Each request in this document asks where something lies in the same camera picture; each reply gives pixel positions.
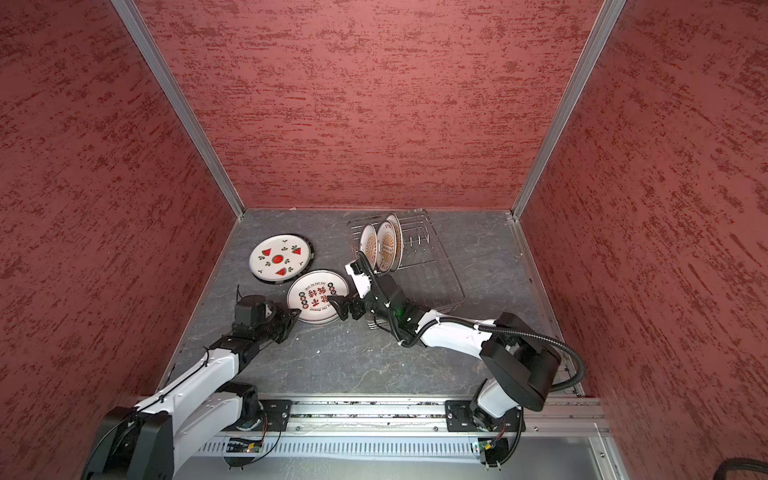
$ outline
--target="gray table surface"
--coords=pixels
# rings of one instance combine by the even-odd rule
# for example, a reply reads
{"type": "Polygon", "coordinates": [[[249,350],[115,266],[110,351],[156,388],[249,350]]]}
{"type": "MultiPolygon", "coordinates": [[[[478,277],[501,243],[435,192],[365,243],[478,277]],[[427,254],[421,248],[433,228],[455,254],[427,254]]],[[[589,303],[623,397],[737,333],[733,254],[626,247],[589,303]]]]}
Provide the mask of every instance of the gray table surface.
{"type": "MultiPolygon", "coordinates": [[[[346,224],[365,215],[359,210],[248,211],[187,331],[171,378],[192,366],[204,346],[229,330],[238,285],[243,295],[259,293],[285,302],[290,283],[261,283],[248,269],[250,253],[261,240],[280,233],[304,235],[316,252],[311,270],[344,274],[344,264],[353,259],[346,224]]],[[[544,331],[504,213],[435,211],[429,216],[466,296],[454,314],[496,318],[506,310],[544,331]]],[[[269,394],[460,396],[472,394],[489,377],[476,358],[441,348],[399,347],[390,335],[369,329],[361,319],[328,326],[297,323],[287,341],[265,348],[236,381],[269,394]]]]}

